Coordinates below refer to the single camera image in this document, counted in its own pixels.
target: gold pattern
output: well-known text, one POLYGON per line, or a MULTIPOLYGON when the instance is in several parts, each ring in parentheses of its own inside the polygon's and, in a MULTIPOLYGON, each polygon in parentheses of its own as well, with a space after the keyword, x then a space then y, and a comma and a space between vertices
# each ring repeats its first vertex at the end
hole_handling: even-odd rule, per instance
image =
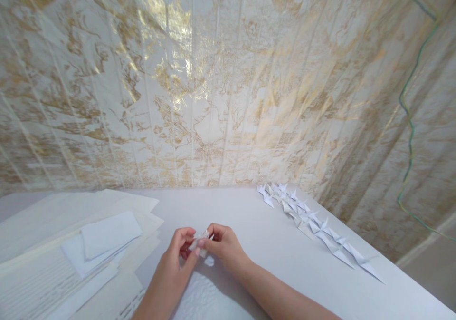
MULTIPOLYGON (((431 226, 455 202, 452 4, 439 0, 447 17, 407 94, 419 126, 404 203, 431 226)), ((289 181, 395 261, 428 234, 394 200, 407 164, 398 91, 431 26, 418 11, 2 0, 1 193, 289 181)))

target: hand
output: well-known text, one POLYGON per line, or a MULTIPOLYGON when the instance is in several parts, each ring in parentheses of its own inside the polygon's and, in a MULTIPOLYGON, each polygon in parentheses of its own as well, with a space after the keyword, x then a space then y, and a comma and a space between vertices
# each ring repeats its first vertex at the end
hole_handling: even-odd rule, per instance
POLYGON ((168 319, 177 306, 198 260, 200 248, 191 252, 195 230, 191 227, 177 229, 170 246, 158 263, 149 288, 138 306, 133 319, 168 319), (179 256, 186 260, 179 267, 179 256))
POLYGON ((235 277, 240 277, 240 273, 250 261, 239 243, 238 238, 230 227, 212 223, 209 228, 209 238, 214 235, 212 240, 201 239, 198 247, 213 253, 220 258, 225 268, 235 277))

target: left hand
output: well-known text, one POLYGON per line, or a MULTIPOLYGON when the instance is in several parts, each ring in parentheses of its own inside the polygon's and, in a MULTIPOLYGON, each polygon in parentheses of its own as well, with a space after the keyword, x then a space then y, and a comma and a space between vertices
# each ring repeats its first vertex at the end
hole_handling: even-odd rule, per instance
POLYGON ((138 306, 133 319, 168 319, 181 299, 193 268, 198 260, 200 248, 191 252, 196 231, 191 227, 177 229, 170 246, 158 263, 149 288, 138 306), (179 256, 186 260, 179 267, 179 256))

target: paper sheet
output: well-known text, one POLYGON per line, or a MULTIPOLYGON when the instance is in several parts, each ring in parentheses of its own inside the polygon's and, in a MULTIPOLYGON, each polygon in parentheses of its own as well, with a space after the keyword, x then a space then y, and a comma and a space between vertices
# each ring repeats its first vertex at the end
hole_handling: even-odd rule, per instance
POLYGON ((145 290, 130 273, 119 273, 91 298, 71 320, 129 320, 144 296, 145 290))
POLYGON ((86 260, 131 242, 142 234, 132 211, 122 212, 81 228, 86 260))
POLYGON ((69 227, 105 207, 122 204, 150 213, 157 203, 157 199, 109 189, 49 195, 0 224, 0 263, 68 233, 69 227))
POLYGON ((90 273, 92 273, 96 268, 98 268, 101 264, 111 260, 114 256, 122 251, 123 249, 128 246, 120 245, 115 247, 104 254, 101 254, 92 260, 86 260, 84 255, 84 240, 81 234, 70 238, 62 245, 62 250, 65 253, 66 257, 76 269, 81 279, 86 278, 90 273))
MULTIPOLYGON (((73 225, 67 227, 65 230, 61 231, 60 233, 56 233, 51 238, 48 238, 48 240, 51 240, 50 242, 47 242, 47 240, 46 240, 43 243, 41 243, 41 246, 37 246, 33 250, 30 250, 30 251, 26 252, 25 254, 14 258, 13 260, 10 260, 8 262, 4 262, 3 264, 1 264, 0 265, 0 276, 5 275, 6 273, 8 273, 11 270, 14 270, 20 264, 24 264, 24 263, 30 261, 31 259, 34 259, 34 258, 42 255, 45 252, 48 252, 50 250, 55 249, 56 247, 59 247, 66 240, 77 235, 82 226, 89 224, 89 223, 99 221, 99 220, 103 220, 107 217, 119 214, 125 210, 126 210, 125 203, 115 203, 114 205, 102 209, 101 211, 93 214, 89 218, 86 218, 79 223, 76 223, 76 224, 73 224, 73 225)), ((143 230, 145 228, 147 228, 149 233, 154 232, 163 224, 163 220, 160 219, 159 217, 153 215, 152 213, 142 213, 141 211, 138 211, 135 208, 134 214, 135 214, 137 221, 139 222, 139 225, 141 226, 141 228, 143 230)), ((134 250, 134 248, 129 247, 127 249, 127 252, 128 252, 128 250, 134 250)))
POLYGON ((1 315, 4 319, 41 319, 84 283, 56 248, 0 278, 1 315))
POLYGON ((47 320, 67 320, 75 314, 84 304, 89 301, 105 284, 117 275, 117 267, 108 264, 82 288, 71 295, 59 307, 57 307, 47 320))

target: wire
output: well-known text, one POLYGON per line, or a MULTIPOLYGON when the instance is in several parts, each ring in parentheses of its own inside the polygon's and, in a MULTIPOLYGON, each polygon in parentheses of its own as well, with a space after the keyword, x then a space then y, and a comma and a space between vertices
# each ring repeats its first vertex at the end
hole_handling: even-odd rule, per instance
POLYGON ((425 41, 423 42, 423 44, 421 45, 420 49, 419 49, 419 52, 418 52, 418 55, 417 55, 417 59, 416 59, 416 62, 415 62, 415 66, 413 67, 412 69, 412 72, 410 73, 404 87, 402 88, 401 92, 400 92, 400 95, 399 95, 399 103, 400 105, 402 106, 402 108, 405 110, 405 112, 407 113, 407 123, 408 123, 408 126, 410 127, 410 137, 408 138, 408 150, 410 152, 410 158, 408 160, 408 168, 407 168, 407 171, 405 172, 405 175, 404 175, 404 179, 402 180, 402 185, 401 185, 401 188, 400 188, 400 192, 398 194, 398 198, 397 198, 397 202, 398 202, 398 205, 401 207, 401 209, 407 213, 408 215, 410 215, 411 217, 413 217, 416 221, 418 221, 421 225, 423 225, 424 227, 426 227, 429 231, 431 232, 434 232, 434 233, 437 233, 437 234, 440 234, 442 236, 444 236, 445 238, 448 238, 450 240, 453 240, 456 242, 456 239, 455 238, 452 238, 450 236, 447 236, 446 234, 444 233, 441 233, 437 230, 434 230, 433 228, 427 226, 424 221, 422 221, 420 218, 418 218, 416 215, 414 215, 412 212, 410 212, 408 209, 406 209, 403 205, 402 205, 402 196, 404 194, 404 190, 405 190, 405 186, 407 184, 407 182, 409 181, 409 176, 410 176, 410 171, 412 169, 412 166, 413 166, 413 159, 415 157, 415 153, 413 151, 413 145, 412 145, 412 142, 413 142, 413 137, 415 136, 415 126, 413 125, 413 122, 412 122, 412 114, 410 112, 410 109, 408 107, 408 105, 406 104, 406 102, 404 101, 404 95, 405 95, 405 92, 407 90, 407 87, 409 86, 409 83, 410 81, 412 80, 412 77, 413 75, 415 74, 415 71, 417 70, 418 68, 418 65, 419 65, 419 60, 421 58, 421 54, 423 53, 423 49, 424 47, 426 46, 426 44, 430 41, 430 39, 432 38, 432 36, 435 34, 438 26, 440 25, 440 13, 438 12, 438 10, 436 9, 436 7, 428 0, 413 0, 415 3, 417 3, 419 5, 419 7, 428 15, 431 17, 431 19, 434 21, 434 26, 432 28, 432 31, 431 33, 428 35, 428 37, 425 39, 425 41))

